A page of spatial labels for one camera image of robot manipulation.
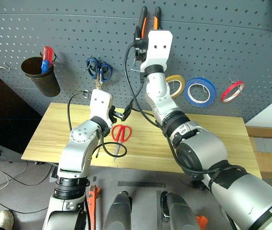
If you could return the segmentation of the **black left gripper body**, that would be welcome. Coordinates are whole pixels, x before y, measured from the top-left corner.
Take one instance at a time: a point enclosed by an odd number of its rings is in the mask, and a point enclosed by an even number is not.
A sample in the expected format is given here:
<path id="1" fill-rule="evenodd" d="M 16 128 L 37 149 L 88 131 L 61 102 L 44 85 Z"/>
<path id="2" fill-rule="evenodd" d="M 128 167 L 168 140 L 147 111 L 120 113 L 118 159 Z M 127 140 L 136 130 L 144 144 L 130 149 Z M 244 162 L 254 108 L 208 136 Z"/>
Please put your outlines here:
<path id="1" fill-rule="evenodd" d="M 115 106 L 111 106 L 108 112 L 108 116 L 112 124 L 115 124 L 118 121 L 118 119 L 124 121 L 124 114 L 116 111 Z"/>

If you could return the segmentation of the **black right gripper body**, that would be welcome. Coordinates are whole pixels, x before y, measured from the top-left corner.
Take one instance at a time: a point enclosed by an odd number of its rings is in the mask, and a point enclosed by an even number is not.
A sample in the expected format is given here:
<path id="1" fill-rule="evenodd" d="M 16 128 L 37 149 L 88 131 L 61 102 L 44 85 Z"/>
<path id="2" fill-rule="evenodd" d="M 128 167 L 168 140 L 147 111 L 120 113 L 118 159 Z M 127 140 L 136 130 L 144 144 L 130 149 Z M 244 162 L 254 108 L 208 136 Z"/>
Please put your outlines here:
<path id="1" fill-rule="evenodd" d="M 148 38 L 134 37 L 133 47 L 135 48 L 136 61 L 144 62 L 148 49 Z"/>

